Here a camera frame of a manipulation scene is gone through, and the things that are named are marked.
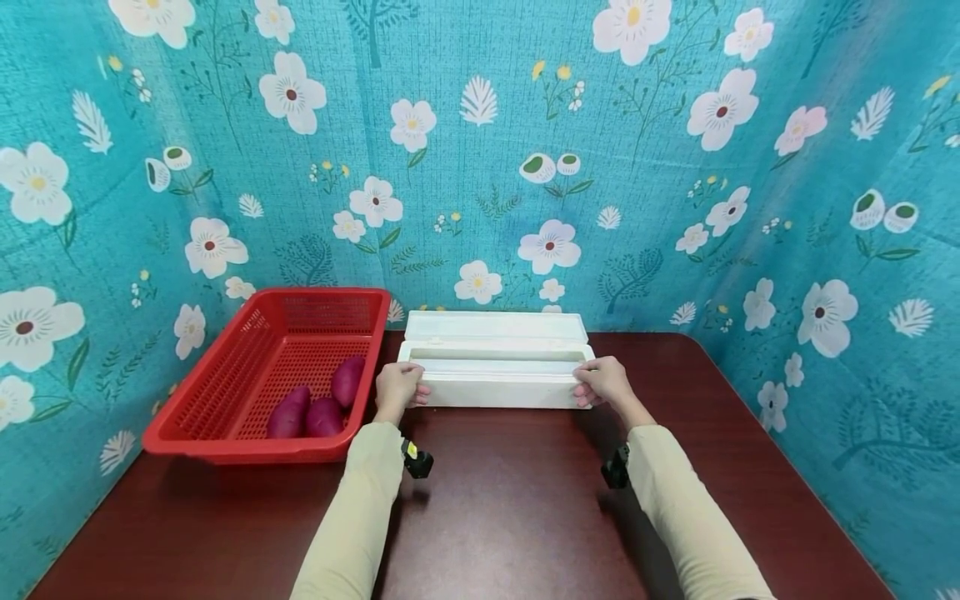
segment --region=red plastic basket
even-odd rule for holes
[[[390,294],[371,288],[272,288],[254,294],[143,435],[154,454],[220,465],[343,460],[370,395]],[[367,358],[344,431],[332,438],[267,440],[267,418],[299,385],[330,396],[330,376]]]

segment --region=purple sweet potato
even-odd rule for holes
[[[303,435],[303,420],[310,407],[310,388],[301,385],[291,390],[267,419],[267,438],[299,438]]]
[[[351,356],[340,363],[330,379],[330,392],[344,408],[349,408],[356,398],[357,388],[360,387],[360,376],[363,374],[363,356]]]
[[[317,398],[306,413],[306,435],[331,438],[344,430],[340,402],[331,397]]]

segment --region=hand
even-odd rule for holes
[[[376,416],[374,421],[400,423],[403,411],[426,404],[430,388],[420,384],[423,367],[415,363],[385,365],[376,377]]]
[[[630,387],[627,372],[616,358],[604,356],[577,367],[573,376],[580,381],[573,390],[577,406],[608,402],[628,428],[655,423]]]

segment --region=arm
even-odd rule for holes
[[[688,600],[773,600],[754,559],[697,477],[684,450],[636,398],[608,356],[574,372],[581,405],[608,401],[627,426],[627,471],[640,508],[673,559]]]
[[[400,432],[408,400],[425,404],[423,369],[387,365],[376,378],[377,413],[350,444],[340,487],[310,543],[291,600],[368,600],[403,476]]]

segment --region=table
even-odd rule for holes
[[[381,363],[401,340],[387,334]],[[780,600],[893,597],[696,342],[590,343],[625,365]],[[624,433],[601,409],[408,412],[401,428],[437,462],[428,479],[404,476],[374,596],[682,598],[633,494],[603,483]],[[143,454],[31,599],[285,600],[342,472]]]

